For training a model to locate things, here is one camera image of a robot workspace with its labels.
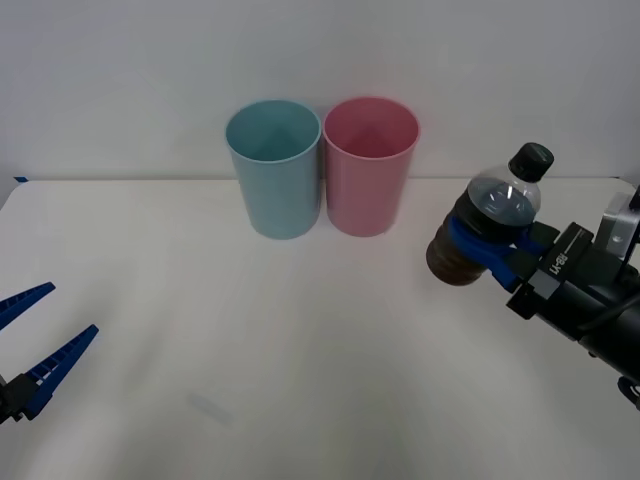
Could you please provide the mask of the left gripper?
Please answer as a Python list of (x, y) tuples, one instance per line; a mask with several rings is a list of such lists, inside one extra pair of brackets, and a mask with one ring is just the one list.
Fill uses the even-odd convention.
[[(1, 300), (0, 330), (54, 290), (55, 285), (47, 282)], [(11, 381), (1, 378), (0, 423), (10, 418), (19, 421), (20, 415), (28, 420), (37, 417), (98, 332), (92, 324), (26, 373)]]

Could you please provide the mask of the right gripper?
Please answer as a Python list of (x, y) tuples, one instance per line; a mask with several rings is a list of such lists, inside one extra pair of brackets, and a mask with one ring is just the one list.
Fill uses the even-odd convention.
[[(576, 223), (556, 240), (559, 235), (556, 228), (533, 222), (517, 227), (510, 240), (493, 242), (450, 214), (447, 283), (467, 286), (489, 271), (513, 294), (508, 307), (524, 319), (537, 316), (566, 336), (606, 331), (637, 336), (639, 271), (629, 260), (639, 234), (622, 246), (621, 256), (602, 248)], [(538, 253), (545, 252), (537, 265)]]

